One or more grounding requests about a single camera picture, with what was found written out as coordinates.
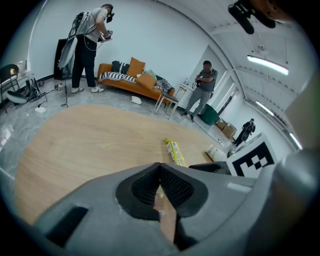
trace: fluorescent light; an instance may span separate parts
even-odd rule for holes
[[[251,55],[248,55],[247,58],[248,58],[248,61],[250,61],[250,62],[254,62],[254,63],[258,63],[260,65],[266,66],[266,67],[273,69],[273,70],[276,70],[286,76],[289,74],[289,69],[287,69],[286,67],[281,66],[277,63],[274,63],[270,60],[267,60],[264,58],[259,58],[259,57],[254,57]]]
[[[264,105],[262,105],[259,101],[255,102],[260,108],[262,108],[263,110],[267,111],[271,116],[274,116],[275,114],[272,113],[268,108],[266,108]]]
[[[299,147],[300,150],[302,150],[302,146],[299,143],[299,141],[297,140],[297,138],[294,136],[294,134],[292,132],[289,133],[290,137],[293,139],[293,141],[295,142],[295,144]]]

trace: yellow snack package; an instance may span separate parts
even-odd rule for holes
[[[184,156],[182,155],[177,142],[172,141],[168,138],[165,139],[166,149],[169,152],[170,162],[178,166],[187,167]]]

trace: white ceiling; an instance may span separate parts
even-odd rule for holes
[[[277,24],[270,29],[253,17],[250,21],[255,33],[249,35],[228,12],[228,5],[236,0],[156,1],[176,9],[206,31],[232,64],[246,100],[260,101],[287,123],[284,111],[318,66],[317,55],[298,25]],[[258,49],[259,45],[266,48],[266,55]],[[289,74],[249,62],[247,55],[285,66]]]

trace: man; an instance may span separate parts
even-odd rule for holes
[[[242,142],[246,141],[249,137],[249,135],[252,135],[252,133],[256,130],[256,125],[254,123],[254,119],[251,118],[249,122],[246,122],[242,126],[242,131],[240,132],[238,138],[236,138],[234,144],[236,147],[238,147]]]
[[[181,116],[186,117],[190,114],[190,121],[194,122],[194,117],[204,108],[207,101],[211,97],[211,93],[214,91],[215,83],[217,80],[218,72],[212,68],[211,62],[206,60],[203,63],[203,70],[196,76],[195,81],[198,83],[197,88],[194,90],[189,100],[186,111]],[[190,113],[190,109],[200,99],[199,106]]]
[[[104,90],[95,83],[94,67],[100,32],[105,38],[110,36],[104,25],[104,21],[111,14],[113,8],[111,4],[104,4],[101,8],[92,10],[88,19],[89,29],[87,34],[77,38],[78,42],[75,48],[72,70],[71,92],[73,94],[84,90],[84,88],[79,87],[83,70],[85,70],[86,81],[92,93],[101,93]]]

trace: floor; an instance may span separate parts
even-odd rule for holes
[[[55,84],[60,83],[60,80],[49,79],[40,88],[41,93],[49,92],[54,88]],[[166,120],[168,122],[180,124],[201,133],[210,136],[217,144],[218,140],[222,141],[223,146],[220,147],[224,152],[228,152],[231,147],[231,142],[222,133],[222,131],[215,125],[210,126],[205,124],[198,116],[194,118],[194,123],[190,122],[190,118],[182,117],[182,109],[177,109],[168,120],[168,116],[164,109],[164,104],[161,106],[157,114],[154,114],[156,101],[136,93],[122,90],[112,86],[104,86],[105,91],[101,93],[91,93],[87,87],[87,82],[82,79],[80,86],[84,87],[84,91],[71,94],[71,80],[66,81],[68,88],[67,104],[70,107],[85,104],[102,104],[118,108],[125,111],[136,112],[139,114],[147,115],[153,118]],[[137,96],[141,99],[142,104],[137,105],[131,102],[131,96]],[[47,102],[41,106],[47,109],[46,115],[38,114],[35,112],[38,104],[42,103],[45,97],[35,102],[28,102],[24,105],[12,106],[8,103],[5,113],[4,109],[0,109],[0,181],[1,192],[4,199],[7,201],[9,208],[15,212],[14,204],[14,184],[16,168],[19,159],[31,140],[37,133],[38,129],[44,122],[53,117],[55,114],[66,108],[61,106],[66,102],[64,90],[54,90],[47,95]]]

